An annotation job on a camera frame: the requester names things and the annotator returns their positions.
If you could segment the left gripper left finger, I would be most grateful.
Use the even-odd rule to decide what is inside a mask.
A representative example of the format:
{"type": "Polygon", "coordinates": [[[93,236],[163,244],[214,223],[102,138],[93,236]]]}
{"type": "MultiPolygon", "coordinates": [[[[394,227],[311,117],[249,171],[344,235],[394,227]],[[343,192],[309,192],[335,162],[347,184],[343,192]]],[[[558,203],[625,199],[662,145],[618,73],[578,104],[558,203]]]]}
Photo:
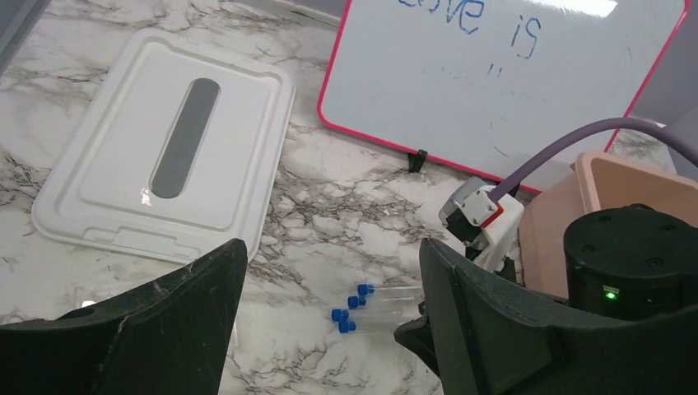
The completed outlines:
{"type": "Polygon", "coordinates": [[[247,265],[232,239],[54,320],[2,325],[2,393],[217,393],[247,265]]]}

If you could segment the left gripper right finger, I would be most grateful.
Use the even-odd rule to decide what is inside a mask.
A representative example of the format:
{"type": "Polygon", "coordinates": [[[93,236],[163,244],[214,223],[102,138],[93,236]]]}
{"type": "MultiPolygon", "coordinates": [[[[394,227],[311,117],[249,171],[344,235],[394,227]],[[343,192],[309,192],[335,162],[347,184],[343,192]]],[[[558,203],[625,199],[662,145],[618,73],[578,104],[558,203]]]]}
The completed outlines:
{"type": "Polygon", "coordinates": [[[621,321],[558,304],[436,239],[421,277],[447,394],[694,394],[697,311],[621,321]]]}

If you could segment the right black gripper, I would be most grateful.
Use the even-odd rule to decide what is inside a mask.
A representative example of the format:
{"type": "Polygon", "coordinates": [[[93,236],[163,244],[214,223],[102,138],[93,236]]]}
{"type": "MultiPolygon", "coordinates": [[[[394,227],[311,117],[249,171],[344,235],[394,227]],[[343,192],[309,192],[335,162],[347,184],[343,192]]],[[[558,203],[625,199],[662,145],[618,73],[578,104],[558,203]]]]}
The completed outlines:
{"type": "Polygon", "coordinates": [[[393,333],[395,342],[416,355],[437,377],[440,376],[435,344],[432,336],[430,320],[426,313],[426,303],[418,306],[421,314],[399,326],[393,333]]]}

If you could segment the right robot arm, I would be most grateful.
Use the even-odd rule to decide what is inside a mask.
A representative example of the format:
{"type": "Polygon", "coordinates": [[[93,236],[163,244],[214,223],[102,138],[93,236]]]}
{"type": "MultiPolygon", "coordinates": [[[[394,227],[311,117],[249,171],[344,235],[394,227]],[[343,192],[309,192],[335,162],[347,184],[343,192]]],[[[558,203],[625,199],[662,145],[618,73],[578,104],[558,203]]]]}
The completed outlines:
{"type": "Polygon", "coordinates": [[[394,333],[455,394],[688,393],[697,385],[697,229],[643,205],[563,238],[560,302],[424,239],[420,318],[394,333]]]}

